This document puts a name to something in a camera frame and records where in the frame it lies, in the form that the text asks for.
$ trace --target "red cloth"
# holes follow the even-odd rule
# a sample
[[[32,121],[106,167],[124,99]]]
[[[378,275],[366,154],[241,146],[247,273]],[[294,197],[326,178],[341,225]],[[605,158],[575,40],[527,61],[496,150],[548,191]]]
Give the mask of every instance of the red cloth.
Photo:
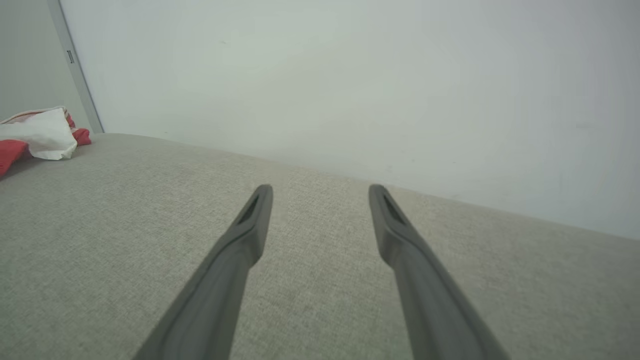
[[[46,110],[36,110],[29,113],[20,113],[8,120],[5,120],[3,123],[10,123],[11,120],[24,117],[25,119],[29,116],[33,116],[39,114]],[[65,115],[69,127],[71,128],[72,135],[78,142],[78,146],[81,145],[89,145],[91,144],[91,139],[89,138],[89,130],[87,129],[77,129],[74,121],[71,119],[71,114],[67,112],[65,109]],[[0,140],[0,177],[2,177],[11,164],[15,163],[19,159],[28,159],[31,158],[31,154],[28,149],[29,145],[26,142],[20,140]]]

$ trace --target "textured fabric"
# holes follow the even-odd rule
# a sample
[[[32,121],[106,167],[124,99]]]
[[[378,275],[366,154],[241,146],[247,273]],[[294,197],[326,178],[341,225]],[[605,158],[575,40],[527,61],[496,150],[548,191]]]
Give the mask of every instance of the textured fabric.
[[[271,225],[231,358],[411,358],[369,183],[94,137],[0,181],[0,358],[130,358],[261,183]],[[390,191],[513,359],[637,359],[640,241]]]

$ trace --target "white wall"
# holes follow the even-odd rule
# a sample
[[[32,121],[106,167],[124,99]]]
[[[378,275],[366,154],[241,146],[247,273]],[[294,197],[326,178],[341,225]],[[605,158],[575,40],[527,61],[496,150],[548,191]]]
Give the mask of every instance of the white wall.
[[[638,1],[62,4],[107,132],[640,238]]]
[[[0,1],[0,120],[64,105],[91,130],[47,0]]]

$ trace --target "gray wall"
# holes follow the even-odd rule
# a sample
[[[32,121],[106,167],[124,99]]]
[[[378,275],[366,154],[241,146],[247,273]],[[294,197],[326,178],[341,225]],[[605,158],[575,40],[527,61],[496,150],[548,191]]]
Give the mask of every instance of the gray wall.
[[[0,49],[1,120],[64,105],[91,130],[46,0],[0,1]]]
[[[640,2],[62,0],[104,129],[640,238]]]

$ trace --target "door frame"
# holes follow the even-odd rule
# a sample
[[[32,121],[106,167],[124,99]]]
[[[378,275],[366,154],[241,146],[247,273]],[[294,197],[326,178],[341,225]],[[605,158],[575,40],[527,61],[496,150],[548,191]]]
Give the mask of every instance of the door frame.
[[[58,32],[62,51],[67,59],[67,65],[69,66],[69,71],[71,71],[71,77],[76,84],[76,89],[78,91],[78,95],[80,95],[80,101],[82,102],[84,111],[86,112],[86,116],[89,120],[91,131],[94,133],[103,133],[104,129],[100,123],[98,112],[95,110],[95,105],[93,104],[89,88],[86,85],[82,66],[80,66],[80,59],[76,53],[74,42],[71,39],[71,34],[67,27],[67,21],[65,20],[65,14],[62,11],[62,5],[60,5],[60,0],[47,0],[47,2],[49,3],[51,19],[53,20],[53,24]]]

